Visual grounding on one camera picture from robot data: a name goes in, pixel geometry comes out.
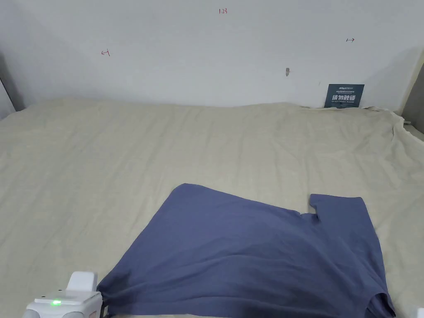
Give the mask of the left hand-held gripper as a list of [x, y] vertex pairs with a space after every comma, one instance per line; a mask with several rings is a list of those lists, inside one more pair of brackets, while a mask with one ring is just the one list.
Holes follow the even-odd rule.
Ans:
[[75, 271], [65, 289], [36, 297], [26, 306], [26, 318], [107, 318], [107, 305], [97, 290], [95, 272]]

